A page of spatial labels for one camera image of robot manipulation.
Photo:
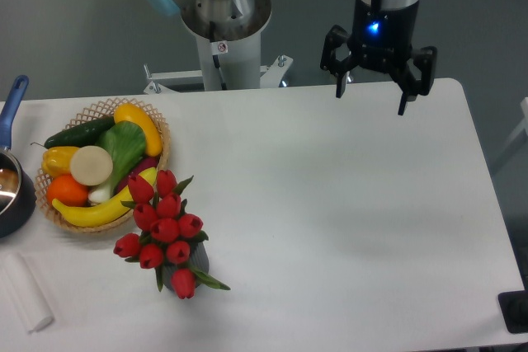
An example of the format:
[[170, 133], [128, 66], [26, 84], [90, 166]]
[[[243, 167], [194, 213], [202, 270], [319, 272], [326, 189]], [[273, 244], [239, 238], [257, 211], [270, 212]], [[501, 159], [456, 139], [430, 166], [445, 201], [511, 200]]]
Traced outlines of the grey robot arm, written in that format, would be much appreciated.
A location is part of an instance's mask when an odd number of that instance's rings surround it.
[[[208, 91], [273, 87], [276, 70], [261, 70], [261, 34], [271, 19], [271, 0], [148, 0], [167, 16], [178, 15], [196, 38], [203, 84]], [[420, 0], [355, 0], [350, 31], [326, 34], [320, 66], [337, 80], [342, 96], [354, 68], [384, 73], [399, 86], [400, 107], [432, 87], [437, 50], [414, 49]]]

